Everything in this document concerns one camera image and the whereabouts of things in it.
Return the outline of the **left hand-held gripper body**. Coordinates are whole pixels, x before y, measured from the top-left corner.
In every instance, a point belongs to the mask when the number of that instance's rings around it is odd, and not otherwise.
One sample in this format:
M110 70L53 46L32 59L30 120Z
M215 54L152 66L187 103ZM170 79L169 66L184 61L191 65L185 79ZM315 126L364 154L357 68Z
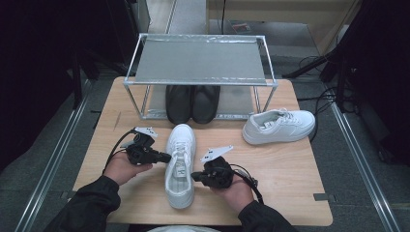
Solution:
M132 164L157 163L157 152L152 148L154 138L158 136L153 128L135 127L132 132L135 137L125 144L125 149Z

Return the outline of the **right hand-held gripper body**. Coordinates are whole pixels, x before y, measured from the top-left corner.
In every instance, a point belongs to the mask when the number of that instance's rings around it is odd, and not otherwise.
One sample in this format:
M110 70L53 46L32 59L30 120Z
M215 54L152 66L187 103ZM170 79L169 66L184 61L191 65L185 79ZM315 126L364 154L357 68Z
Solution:
M206 184L204 186L215 189L227 189L230 187L233 180L233 170L229 163L223 158L223 155L233 149L232 145L211 148L200 159L204 163L204 170L207 174Z

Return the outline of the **white sneaker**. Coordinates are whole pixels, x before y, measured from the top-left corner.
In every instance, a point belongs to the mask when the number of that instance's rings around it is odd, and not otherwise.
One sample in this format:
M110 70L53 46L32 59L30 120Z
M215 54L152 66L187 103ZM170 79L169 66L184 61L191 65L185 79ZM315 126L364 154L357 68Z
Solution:
M165 170L164 188L168 202L175 209L185 209L193 201L191 172L196 151L193 129L186 124L176 126L169 135L166 152L171 160Z
M307 137L314 126L315 117L309 111L273 109L251 115L242 135L252 145L293 142Z

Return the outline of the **black slipper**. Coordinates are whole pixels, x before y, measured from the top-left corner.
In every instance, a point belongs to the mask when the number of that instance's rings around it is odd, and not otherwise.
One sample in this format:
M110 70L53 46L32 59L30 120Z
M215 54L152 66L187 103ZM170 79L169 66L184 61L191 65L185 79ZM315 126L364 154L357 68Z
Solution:
M217 114L220 100L219 86L196 86L191 117L198 124L210 123Z
M165 109L168 120L185 124L191 118L191 94L189 85L168 85L165 90Z

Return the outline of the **metal shoe rack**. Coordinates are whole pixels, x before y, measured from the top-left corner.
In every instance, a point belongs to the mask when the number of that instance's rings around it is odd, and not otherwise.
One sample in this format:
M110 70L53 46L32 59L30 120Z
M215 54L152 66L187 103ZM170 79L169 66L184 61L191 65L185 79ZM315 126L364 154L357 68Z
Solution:
M146 108L153 85L248 86L278 88L263 36L175 35L138 36L123 81L140 119L164 119L166 113Z

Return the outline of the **person's left hand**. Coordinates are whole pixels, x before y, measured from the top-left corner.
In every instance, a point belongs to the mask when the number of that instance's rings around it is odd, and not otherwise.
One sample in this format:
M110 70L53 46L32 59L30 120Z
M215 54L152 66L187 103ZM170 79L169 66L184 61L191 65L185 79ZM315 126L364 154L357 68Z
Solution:
M116 182L119 186L122 186L139 173L148 171L152 167L151 163L131 164L128 155L120 152L111 159L102 174Z

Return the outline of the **person's right hand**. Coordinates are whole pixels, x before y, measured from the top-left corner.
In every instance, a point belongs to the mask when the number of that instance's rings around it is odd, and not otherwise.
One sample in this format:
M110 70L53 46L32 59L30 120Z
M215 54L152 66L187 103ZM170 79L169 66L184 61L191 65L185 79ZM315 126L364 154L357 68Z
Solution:
M241 213L254 200L250 186L237 175L233 176L229 188L211 188L211 191L221 197L236 213Z

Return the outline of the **person's light clothing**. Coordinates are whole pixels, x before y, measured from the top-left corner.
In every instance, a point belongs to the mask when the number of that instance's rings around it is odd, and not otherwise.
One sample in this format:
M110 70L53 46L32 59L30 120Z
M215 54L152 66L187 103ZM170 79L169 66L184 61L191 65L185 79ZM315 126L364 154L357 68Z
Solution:
M156 227L148 230L147 232L220 232L219 230L203 227L203 226L191 226L191 225L167 225Z

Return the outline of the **black stand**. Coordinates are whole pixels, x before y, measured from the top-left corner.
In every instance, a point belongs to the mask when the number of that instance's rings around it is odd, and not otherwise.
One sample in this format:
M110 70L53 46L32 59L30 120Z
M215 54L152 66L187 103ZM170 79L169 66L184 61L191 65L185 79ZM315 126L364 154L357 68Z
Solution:
M319 79L326 87L330 88L329 93L335 95L334 102L337 108L341 112L348 112L349 108L347 107L347 103L349 99L345 96L348 65L347 59L341 54L338 47L324 55L316 57L310 63L300 67L294 72L283 74L281 77L294 79L322 65L325 65L325 67L319 74Z
M80 71L83 71L88 79L97 80L100 76L100 71L96 62L102 63L120 75L125 75L127 72L125 67L109 61L91 49L74 49L72 53L74 109L77 109L80 102L84 99Z

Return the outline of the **dark curtain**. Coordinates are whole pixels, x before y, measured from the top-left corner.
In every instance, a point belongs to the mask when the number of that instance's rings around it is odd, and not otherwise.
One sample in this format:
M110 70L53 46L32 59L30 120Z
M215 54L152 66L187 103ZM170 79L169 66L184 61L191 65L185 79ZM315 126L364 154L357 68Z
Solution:
M322 74L343 77L381 160L410 166L410 0L363 0Z
M73 94L72 53L123 66L138 0L0 0L0 172L24 154Z

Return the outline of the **red label booklet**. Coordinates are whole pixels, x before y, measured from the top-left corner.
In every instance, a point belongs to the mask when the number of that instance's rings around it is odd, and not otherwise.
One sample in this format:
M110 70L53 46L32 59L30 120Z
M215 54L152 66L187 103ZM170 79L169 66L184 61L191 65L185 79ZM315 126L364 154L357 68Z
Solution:
M232 23L231 27L238 35L245 35L251 32L249 25L245 22Z

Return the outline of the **wooden cabinet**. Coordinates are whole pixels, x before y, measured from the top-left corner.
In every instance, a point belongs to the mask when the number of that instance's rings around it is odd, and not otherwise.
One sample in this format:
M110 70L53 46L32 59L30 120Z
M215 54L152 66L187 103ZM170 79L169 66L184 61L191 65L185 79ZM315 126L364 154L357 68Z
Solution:
M206 0L210 19L303 23L318 52L329 52L363 0Z

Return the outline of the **metal floor rail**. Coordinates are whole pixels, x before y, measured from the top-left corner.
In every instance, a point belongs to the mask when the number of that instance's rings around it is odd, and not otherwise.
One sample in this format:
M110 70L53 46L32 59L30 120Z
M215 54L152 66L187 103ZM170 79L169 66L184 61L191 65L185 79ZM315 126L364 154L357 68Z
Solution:
M336 117L337 123L341 129L343 137L349 147L354 162L358 171L364 181L366 190L372 201L372 204L379 216L382 225L386 232L402 232L400 225L395 217L395 214L383 192L378 181L376 180L372 169L370 168L365 153L363 152L355 133L345 117L339 110L335 103L332 104L331 109Z
M172 21L173 21L174 15L175 15L176 7L177 7L177 3L178 3L178 0L172 0L171 3L170 3L169 15L168 15L168 18L167 18L167 21L166 21L165 31L164 31L165 34L170 33L170 30L171 30L171 27L172 27Z
M34 221L36 220L36 217L40 211L40 208L44 203L45 197L48 193L48 190L50 189L56 172L66 153L68 145L72 140L73 133L83 114L85 106L88 103L89 95L92 92L94 85L95 82L92 80L84 81L82 87L83 99L79 102L77 108L72 111L70 118L66 126L64 127L58 139L58 142L44 168L42 176L38 181L34 191L30 195L29 201L17 224L15 232L30 232Z

